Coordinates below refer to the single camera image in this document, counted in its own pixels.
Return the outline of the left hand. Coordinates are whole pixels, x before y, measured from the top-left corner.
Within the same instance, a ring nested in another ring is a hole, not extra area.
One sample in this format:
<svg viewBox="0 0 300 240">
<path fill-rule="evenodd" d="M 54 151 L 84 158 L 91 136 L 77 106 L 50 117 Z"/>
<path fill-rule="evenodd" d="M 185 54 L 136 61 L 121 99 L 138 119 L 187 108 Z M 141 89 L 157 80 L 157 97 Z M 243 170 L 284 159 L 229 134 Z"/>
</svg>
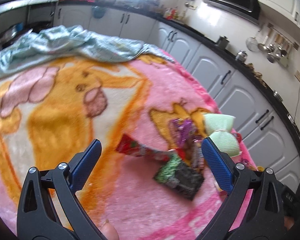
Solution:
<svg viewBox="0 0 300 240">
<path fill-rule="evenodd" d="M 104 224 L 100 227 L 100 231 L 106 237 L 107 240 L 119 240 L 119 234 L 115 227 L 110 223 L 108 219 L 104 221 Z"/>
</svg>

